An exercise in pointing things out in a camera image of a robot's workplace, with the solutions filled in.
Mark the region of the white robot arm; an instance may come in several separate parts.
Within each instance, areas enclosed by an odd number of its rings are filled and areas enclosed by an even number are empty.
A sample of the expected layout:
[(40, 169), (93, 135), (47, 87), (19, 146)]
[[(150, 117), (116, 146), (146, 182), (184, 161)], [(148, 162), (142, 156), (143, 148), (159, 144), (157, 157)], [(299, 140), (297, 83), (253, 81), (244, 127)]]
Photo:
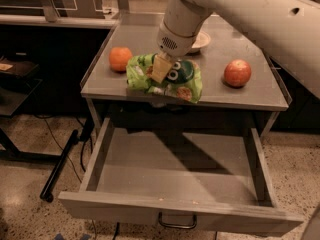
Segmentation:
[(168, 0), (157, 35), (167, 56), (186, 55), (216, 13), (320, 97), (320, 6), (310, 0)]

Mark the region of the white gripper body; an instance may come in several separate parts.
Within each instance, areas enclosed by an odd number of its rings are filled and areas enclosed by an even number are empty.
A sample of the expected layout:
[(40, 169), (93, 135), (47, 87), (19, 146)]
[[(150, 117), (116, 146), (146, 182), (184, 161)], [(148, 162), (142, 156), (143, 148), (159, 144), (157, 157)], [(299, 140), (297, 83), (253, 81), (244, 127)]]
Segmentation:
[(212, 13), (212, 9), (186, 0), (168, 0), (157, 34), (159, 49), (170, 57), (186, 55), (196, 41), (204, 21)]

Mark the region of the yellow taped gripper finger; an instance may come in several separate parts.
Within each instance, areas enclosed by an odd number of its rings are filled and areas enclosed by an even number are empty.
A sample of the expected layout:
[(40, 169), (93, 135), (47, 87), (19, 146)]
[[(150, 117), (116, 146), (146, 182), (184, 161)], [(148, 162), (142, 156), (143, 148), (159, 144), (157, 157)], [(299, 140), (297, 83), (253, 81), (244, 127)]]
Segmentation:
[(151, 78), (161, 83), (167, 76), (168, 72), (172, 68), (173, 60), (170, 55), (165, 52), (160, 52), (156, 54), (153, 62), (153, 70), (151, 73)]

